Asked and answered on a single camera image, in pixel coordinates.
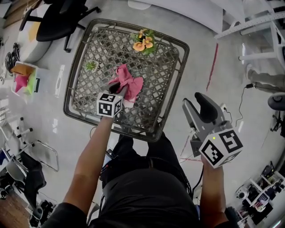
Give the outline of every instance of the orange flower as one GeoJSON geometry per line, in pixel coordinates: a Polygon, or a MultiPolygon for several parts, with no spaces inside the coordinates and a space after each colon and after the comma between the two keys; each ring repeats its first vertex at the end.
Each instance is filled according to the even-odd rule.
{"type": "Polygon", "coordinates": [[[145,39],[142,40],[142,44],[145,45],[147,48],[151,48],[153,46],[153,43],[151,41],[152,41],[151,37],[146,37],[145,39]]]}
{"type": "Polygon", "coordinates": [[[146,30],[147,30],[147,28],[142,29],[141,31],[139,31],[139,33],[138,33],[138,38],[139,38],[139,39],[142,38],[143,33],[144,33],[146,30]]]}
{"type": "Polygon", "coordinates": [[[143,51],[144,50],[144,44],[142,44],[141,42],[135,42],[133,49],[135,49],[136,51],[143,51]]]}

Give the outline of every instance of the black cable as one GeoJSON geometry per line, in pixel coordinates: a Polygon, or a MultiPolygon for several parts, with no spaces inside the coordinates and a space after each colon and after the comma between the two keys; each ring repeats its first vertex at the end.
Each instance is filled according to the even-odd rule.
{"type": "Polygon", "coordinates": [[[284,90],[282,91],[282,90],[280,90],[280,89],[278,90],[278,89],[271,89],[271,88],[265,88],[265,87],[256,86],[256,85],[254,85],[254,84],[252,84],[252,83],[246,85],[246,88],[247,88],[247,89],[250,89],[250,88],[253,88],[253,87],[254,87],[254,88],[261,88],[261,89],[265,89],[265,90],[274,90],[274,91],[283,92],[283,93],[285,92],[284,90]]]}
{"type": "Polygon", "coordinates": [[[104,198],[105,198],[105,196],[104,196],[104,194],[102,194],[101,201],[100,201],[99,215],[101,213],[104,198]]]}
{"type": "Polygon", "coordinates": [[[41,191],[39,191],[39,193],[43,194],[45,197],[49,198],[50,200],[55,201],[58,204],[58,202],[55,199],[48,197],[45,193],[43,193],[41,191]]]}
{"type": "MultiPolygon", "coordinates": [[[[242,95],[241,95],[240,107],[241,107],[241,104],[242,104],[242,97],[243,97],[243,95],[244,95],[244,90],[242,91],[242,95]]],[[[240,112],[240,114],[241,114],[241,118],[239,118],[239,119],[236,120],[236,126],[237,126],[237,122],[238,122],[239,120],[241,120],[241,119],[244,118],[244,116],[242,115],[241,112],[240,112]]]]}
{"type": "Polygon", "coordinates": [[[226,111],[226,113],[229,113],[231,116],[231,123],[232,123],[232,114],[230,112],[228,112],[228,110],[226,108],[224,108],[224,110],[226,111]]]}
{"type": "Polygon", "coordinates": [[[274,170],[275,170],[275,168],[274,168],[274,165],[273,165],[273,162],[272,162],[272,161],[270,161],[270,167],[271,167],[272,169],[274,169],[274,170]]]}
{"type": "Polygon", "coordinates": [[[195,188],[197,188],[197,187],[198,187],[198,185],[200,184],[200,182],[201,182],[201,180],[202,180],[203,173],[204,173],[204,165],[203,165],[203,168],[202,168],[202,172],[201,172],[201,175],[200,175],[199,181],[198,181],[198,183],[197,183],[197,184],[193,187],[193,189],[192,189],[192,198],[193,198],[193,196],[194,196],[194,190],[195,190],[195,188]]]}

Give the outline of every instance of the wicker table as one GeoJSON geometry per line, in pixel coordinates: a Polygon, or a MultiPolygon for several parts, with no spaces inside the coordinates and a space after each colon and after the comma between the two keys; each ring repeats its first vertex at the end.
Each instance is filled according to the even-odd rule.
{"type": "Polygon", "coordinates": [[[143,55],[133,50],[130,32],[143,27],[129,23],[95,19],[80,41],[65,91],[64,113],[74,119],[97,125],[96,99],[115,70],[127,64],[133,77],[144,83],[133,108],[124,108],[114,121],[113,132],[154,142],[163,131],[189,54],[184,42],[154,31],[156,50],[143,55]],[[86,62],[99,62],[97,71],[85,70],[86,62]]]}

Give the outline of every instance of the wooden floor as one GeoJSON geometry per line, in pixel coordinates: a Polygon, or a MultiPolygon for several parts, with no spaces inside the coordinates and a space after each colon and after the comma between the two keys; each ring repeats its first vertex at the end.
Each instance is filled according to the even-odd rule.
{"type": "Polygon", "coordinates": [[[0,200],[0,228],[29,228],[29,213],[24,205],[26,202],[14,192],[0,200]]]}

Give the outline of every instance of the person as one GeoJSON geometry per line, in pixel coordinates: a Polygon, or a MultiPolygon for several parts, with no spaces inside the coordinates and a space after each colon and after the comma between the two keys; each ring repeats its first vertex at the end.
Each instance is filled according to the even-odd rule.
{"type": "Polygon", "coordinates": [[[246,78],[258,90],[271,94],[285,92],[285,75],[283,74],[259,73],[251,64],[248,64],[246,78]]]}
{"type": "Polygon", "coordinates": [[[116,156],[102,169],[113,119],[103,117],[80,155],[72,183],[43,228],[86,227],[98,179],[105,203],[89,228],[232,227],[225,211],[223,168],[204,163],[200,219],[187,192],[187,179],[171,142],[163,133],[149,142],[146,156],[133,149],[133,139],[120,135],[116,156]]]}

